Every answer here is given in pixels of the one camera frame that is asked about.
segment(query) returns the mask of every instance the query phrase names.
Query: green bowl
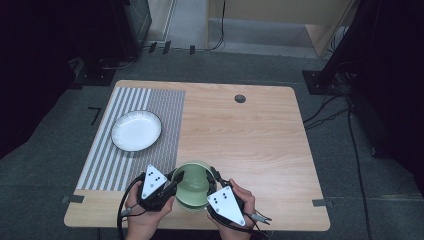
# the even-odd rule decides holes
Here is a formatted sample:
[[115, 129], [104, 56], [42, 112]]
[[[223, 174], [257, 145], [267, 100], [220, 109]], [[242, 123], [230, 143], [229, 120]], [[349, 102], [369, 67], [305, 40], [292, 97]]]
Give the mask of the green bowl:
[[177, 202], [188, 211], [203, 210], [208, 204], [206, 194], [209, 182], [206, 171], [212, 174], [210, 166], [202, 161], [187, 162], [175, 170], [172, 180], [182, 171], [184, 178], [177, 186]]

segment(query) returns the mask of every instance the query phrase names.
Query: black tape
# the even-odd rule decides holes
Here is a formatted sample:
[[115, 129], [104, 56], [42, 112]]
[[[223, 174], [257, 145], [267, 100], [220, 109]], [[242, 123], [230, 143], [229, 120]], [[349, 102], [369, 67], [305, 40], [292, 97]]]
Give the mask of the black tape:
[[72, 195], [72, 196], [64, 196], [62, 198], [62, 203], [82, 203], [84, 202], [84, 196]]
[[152, 43], [152, 45], [150, 45], [149, 53], [152, 53], [152, 52], [155, 51], [157, 44], [158, 44], [157, 42], [154, 42], [154, 43]]
[[196, 47], [194, 45], [190, 45], [190, 55], [193, 55], [196, 51]]
[[312, 204], [314, 204], [314, 207], [325, 207], [325, 206], [327, 206], [327, 202], [324, 199], [313, 199]]
[[162, 55], [165, 55], [169, 52], [169, 47], [171, 46], [171, 41], [165, 43], [165, 48], [163, 49]]
[[99, 114], [100, 114], [100, 111], [102, 110], [102, 108], [88, 107], [88, 109], [97, 110], [96, 116], [94, 116], [93, 121], [91, 121], [91, 125], [94, 125], [94, 123], [96, 122], [97, 118], [99, 117]]

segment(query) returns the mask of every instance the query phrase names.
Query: gray carpet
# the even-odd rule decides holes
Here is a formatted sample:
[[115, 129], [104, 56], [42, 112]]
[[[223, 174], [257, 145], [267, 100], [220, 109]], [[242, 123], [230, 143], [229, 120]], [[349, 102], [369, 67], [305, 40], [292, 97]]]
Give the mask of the gray carpet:
[[[68, 90], [40, 123], [31, 139], [0, 161], [1, 239], [96, 239], [97, 229], [63, 223], [113, 85], [122, 79], [290, 86], [303, 119], [320, 107], [323, 96], [309, 95], [302, 70], [321, 70], [324, 59], [160, 49], [142, 53], [115, 74], [110, 87]], [[102, 108], [91, 125], [95, 110]], [[328, 117], [347, 107], [341, 97], [320, 113]], [[418, 240], [424, 236], [424, 200], [412, 175], [392, 159], [371, 157], [370, 144], [357, 117], [351, 116], [368, 200], [373, 239]], [[367, 239], [362, 195], [347, 113], [307, 130], [318, 177], [327, 200], [331, 228], [326, 232], [269, 232], [271, 239]], [[169, 235], [159, 231], [158, 236]], [[179, 233], [173, 233], [176, 239]], [[116, 239], [116, 229], [101, 229], [101, 239]], [[184, 235], [185, 239], [200, 239]]]

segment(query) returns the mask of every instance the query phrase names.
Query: wire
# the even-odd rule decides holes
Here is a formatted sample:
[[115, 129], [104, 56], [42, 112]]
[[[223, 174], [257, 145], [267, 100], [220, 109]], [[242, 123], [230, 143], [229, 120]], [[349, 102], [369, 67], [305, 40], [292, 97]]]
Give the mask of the wire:
[[259, 230], [259, 228], [258, 228], [258, 225], [255, 223], [255, 225], [256, 225], [256, 227], [258, 228], [258, 230], [254, 230], [254, 229], [246, 229], [246, 228], [240, 228], [240, 227], [236, 227], [236, 226], [233, 226], [233, 225], [230, 225], [230, 224], [226, 224], [226, 223], [224, 223], [224, 222], [222, 222], [220, 219], [218, 219], [218, 218], [216, 218], [215, 216], [214, 216], [214, 214], [210, 214], [210, 216], [216, 221], [216, 222], [218, 222], [219, 224], [221, 224], [222, 226], [224, 226], [224, 227], [227, 227], [227, 228], [230, 228], [230, 229], [233, 229], [233, 230], [236, 230], [236, 231], [239, 231], [239, 232], [245, 232], [245, 233], [249, 233], [249, 234], [251, 234], [251, 235], [256, 235], [256, 236], [259, 236], [259, 237], [261, 237], [261, 238], [265, 238], [265, 239], [268, 239], [269, 240], [269, 236], [268, 235], [266, 235], [265, 233], [263, 233], [263, 232], [261, 232], [260, 230]]
[[329, 102], [331, 102], [331, 101], [333, 101], [334, 99], [336, 99], [336, 98], [338, 98], [338, 97], [340, 97], [340, 96], [343, 96], [343, 95], [336, 95], [336, 96], [334, 96], [334, 97], [332, 97], [332, 98], [330, 98], [328, 101], [326, 101], [325, 103], [323, 102], [322, 104], [321, 104], [321, 107], [318, 109], [318, 111], [312, 116], [312, 117], [310, 117], [310, 118], [308, 118], [308, 119], [306, 119], [306, 120], [304, 120], [303, 121], [303, 123], [307, 123], [307, 122], [309, 122], [309, 121], [311, 121], [313, 118], [315, 118], [320, 112], [321, 112], [321, 110], [325, 107], [325, 105], [327, 105]]
[[261, 229], [259, 228], [259, 226], [258, 226], [258, 223], [257, 223], [257, 221], [255, 221], [255, 220], [253, 220], [253, 218], [252, 217], [250, 217], [249, 215], [247, 215], [247, 214], [245, 214], [249, 219], [250, 219], [250, 221], [252, 221], [254, 224], [255, 224], [255, 226], [256, 226], [256, 228], [258, 229], [258, 231], [259, 232], [262, 232], [261, 231]]
[[356, 164], [357, 164], [357, 171], [358, 171], [358, 177], [359, 177], [359, 185], [361, 187], [361, 194], [362, 194], [362, 201], [364, 204], [364, 211], [365, 211], [365, 222], [367, 224], [367, 234], [368, 234], [368, 239], [372, 240], [371, 237], [371, 229], [370, 229], [370, 221], [369, 221], [369, 217], [368, 217], [368, 205], [367, 205], [367, 199], [366, 199], [366, 195], [365, 195], [365, 190], [364, 190], [364, 184], [362, 182], [362, 173], [361, 173], [361, 164], [359, 162], [359, 154], [358, 154], [358, 148], [356, 146], [356, 141], [355, 141], [355, 137], [353, 136], [353, 131], [352, 131], [352, 124], [350, 121], [350, 114], [352, 111], [352, 107], [349, 109], [348, 114], [347, 114], [347, 119], [348, 119], [348, 123], [349, 123], [349, 132], [350, 132], [350, 136], [352, 138], [352, 143], [353, 143], [353, 148], [355, 150], [355, 157], [356, 157]]
[[222, 43], [225, 44], [224, 42], [224, 16], [225, 16], [225, 3], [226, 0], [224, 0], [224, 5], [222, 6], [222, 17], [221, 17], [221, 37], [218, 40], [218, 43], [215, 45], [215, 47], [211, 48], [211, 49], [205, 49], [205, 51], [213, 51], [218, 49]]
[[255, 209], [255, 212], [258, 213], [259, 215], [261, 215], [262, 217], [266, 217], [265, 215], [263, 215], [261, 212], [259, 212], [258, 210]]
[[323, 124], [325, 121], [334, 120], [338, 115], [340, 115], [340, 114], [342, 114], [342, 113], [344, 113], [348, 110], [349, 110], [349, 108], [346, 108], [346, 109], [338, 111], [337, 113], [335, 113], [335, 114], [333, 114], [333, 115], [331, 115], [327, 118], [317, 120], [317, 121], [309, 124], [308, 126], [306, 126], [305, 129], [308, 130], [308, 129], [311, 129], [311, 128], [314, 128], [314, 127], [318, 127], [319, 125]]
[[144, 210], [144, 212], [141, 212], [141, 213], [139, 213], [139, 214], [135, 214], [135, 215], [128, 215], [127, 217], [137, 217], [137, 216], [141, 216], [141, 215], [143, 215], [143, 214], [145, 214], [147, 211], [146, 210]]
[[128, 196], [128, 194], [129, 194], [129, 192], [130, 192], [130, 189], [135, 185], [135, 183], [136, 182], [138, 182], [138, 181], [140, 181], [142, 179], [142, 175], [140, 175], [140, 176], [138, 176], [138, 177], [136, 177], [131, 183], [130, 183], [130, 185], [127, 187], [127, 189], [125, 190], [125, 193], [124, 193], [124, 195], [122, 196], [122, 199], [121, 199], [121, 203], [119, 204], [119, 208], [118, 208], [118, 217], [117, 217], [117, 219], [116, 219], [116, 225], [117, 225], [117, 227], [118, 227], [118, 233], [119, 233], [119, 238], [121, 239], [121, 240], [124, 240], [125, 239], [125, 236], [124, 236], [124, 231], [123, 231], [123, 229], [122, 229], [122, 220], [123, 220], [123, 216], [122, 216], [122, 207], [124, 206], [124, 203], [125, 203], [125, 199], [127, 198], [127, 196]]
[[339, 41], [336, 41], [338, 39], [337, 34], [334, 34], [333, 39], [330, 42], [330, 49], [327, 49], [327, 51], [329, 51], [331, 53], [334, 53], [336, 51], [336, 48], [338, 46], [337, 42], [340, 42], [341, 39], [344, 38], [344, 36], [346, 34], [346, 28], [347, 28], [347, 26], [344, 26], [343, 31], [340, 33], [340, 36], [339, 36], [340, 40]]
[[[102, 63], [103, 61], [105, 61], [105, 59], [100, 59], [99, 63]], [[131, 60], [131, 62], [128, 63], [127, 65], [119, 66], [119, 67], [102, 67], [102, 69], [121, 70], [121, 69], [124, 69], [124, 68], [127, 68], [127, 67], [131, 66], [134, 62], [135, 62], [135, 57], [133, 57], [132, 60]]]

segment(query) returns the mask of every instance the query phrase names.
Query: white triangular marker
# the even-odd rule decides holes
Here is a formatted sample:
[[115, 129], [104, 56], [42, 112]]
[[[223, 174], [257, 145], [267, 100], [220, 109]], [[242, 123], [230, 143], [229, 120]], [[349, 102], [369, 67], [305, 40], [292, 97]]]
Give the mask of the white triangular marker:
[[168, 181], [168, 179], [161, 172], [159, 172], [159, 170], [149, 164], [147, 166], [146, 179], [144, 179], [141, 198], [148, 198], [154, 191], [165, 184], [166, 181]]
[[240, 226], [244, 226], [244, 218], [234, 197], [233, 190], [225, 187], [208, 196], [208, 202], [215, 212]]

